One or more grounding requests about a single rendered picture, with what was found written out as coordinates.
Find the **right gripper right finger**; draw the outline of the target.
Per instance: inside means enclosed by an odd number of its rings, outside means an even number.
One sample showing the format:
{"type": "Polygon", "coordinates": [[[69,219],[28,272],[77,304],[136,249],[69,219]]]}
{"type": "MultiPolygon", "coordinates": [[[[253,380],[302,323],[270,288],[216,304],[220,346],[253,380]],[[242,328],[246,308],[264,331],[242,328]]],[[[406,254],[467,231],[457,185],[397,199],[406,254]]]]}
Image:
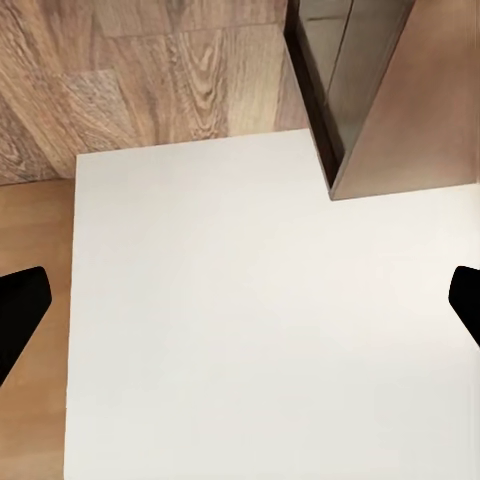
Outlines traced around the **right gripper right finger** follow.
{"type": "Polygon", "coordinates": [[[480,269],[459,265],[450,284],[448,300],[480,347],[480,269]]]}

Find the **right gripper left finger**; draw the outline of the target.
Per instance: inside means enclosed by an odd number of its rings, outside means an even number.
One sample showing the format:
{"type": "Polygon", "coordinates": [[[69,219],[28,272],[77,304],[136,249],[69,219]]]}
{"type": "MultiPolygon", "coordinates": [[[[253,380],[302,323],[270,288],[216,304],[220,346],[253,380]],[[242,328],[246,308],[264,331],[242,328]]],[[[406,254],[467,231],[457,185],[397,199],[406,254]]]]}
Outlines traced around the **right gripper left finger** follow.
{"type": "Polygon", "coordinates": [[[44,267],[0,277],[0,385],[52,305],[44,267]]]}

